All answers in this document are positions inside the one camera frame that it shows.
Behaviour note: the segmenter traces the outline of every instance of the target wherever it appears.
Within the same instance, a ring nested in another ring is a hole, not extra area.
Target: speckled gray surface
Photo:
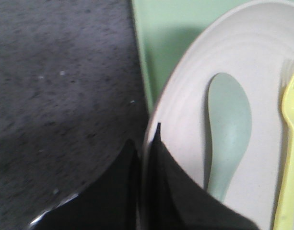
[[[84,189],[146,124],[127,0],[0,0],[0,230]]]

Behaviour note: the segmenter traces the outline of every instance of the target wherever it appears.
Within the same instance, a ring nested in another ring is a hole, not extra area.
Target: green surface
[[[212,166],[208,192],[223,202],[251,135],[251,110],[242,86],[229,74],[210,84],[208,110],[212,133]]]
[[[149,113],[167,78],[214,20],[249,0],[132,0]]]

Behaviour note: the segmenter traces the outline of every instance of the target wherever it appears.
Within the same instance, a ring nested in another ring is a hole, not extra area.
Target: plastic fork
[[[289,136],[273,230],[292,230],[294,223],[294,74],[283,94],[282,114],[289,128]]]

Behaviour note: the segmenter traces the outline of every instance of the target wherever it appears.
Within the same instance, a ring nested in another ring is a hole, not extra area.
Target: black object
[[[134,230],[139,158],[128,140],[105,173],[70,202],[48,212],[34,230]]]
[[[149,230],[259,230],[183,171],[161,142],[160,124],[151,146],[146,183]]]

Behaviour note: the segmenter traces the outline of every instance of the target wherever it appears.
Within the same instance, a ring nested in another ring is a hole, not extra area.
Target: spoon
[[[251,134],[251,110],[242,86],[227,73],[215,75],[208,93],[212,164],[207,191],[224,200]]]

